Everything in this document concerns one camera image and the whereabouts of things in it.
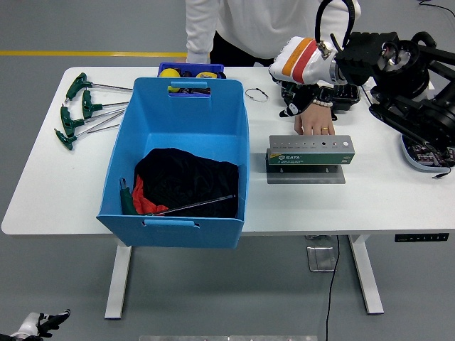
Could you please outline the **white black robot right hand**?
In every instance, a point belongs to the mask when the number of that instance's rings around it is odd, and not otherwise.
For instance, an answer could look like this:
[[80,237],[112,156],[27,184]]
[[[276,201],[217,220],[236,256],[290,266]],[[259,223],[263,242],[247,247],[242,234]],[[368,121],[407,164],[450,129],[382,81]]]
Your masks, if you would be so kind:
[[335,63],[336,50],[330,42],[295,36],[269,66],[272,78],[280,84],[299,86],[281,117],[302,113],[310,104],[330,107],[331,100],[322,94],[320,81],[334,84],[338,80]]

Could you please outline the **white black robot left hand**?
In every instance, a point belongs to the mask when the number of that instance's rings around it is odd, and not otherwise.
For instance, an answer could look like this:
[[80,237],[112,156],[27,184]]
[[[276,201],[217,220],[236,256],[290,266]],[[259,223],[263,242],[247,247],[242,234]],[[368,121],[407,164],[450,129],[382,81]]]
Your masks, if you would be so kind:
[[30,337],[50,338],[53,336],[51,330],[58,330],[60,325],[70,317],[70,314],[70,309],[58,314],[29,313],[20,328],[11,337],[17,340],[25,340]]

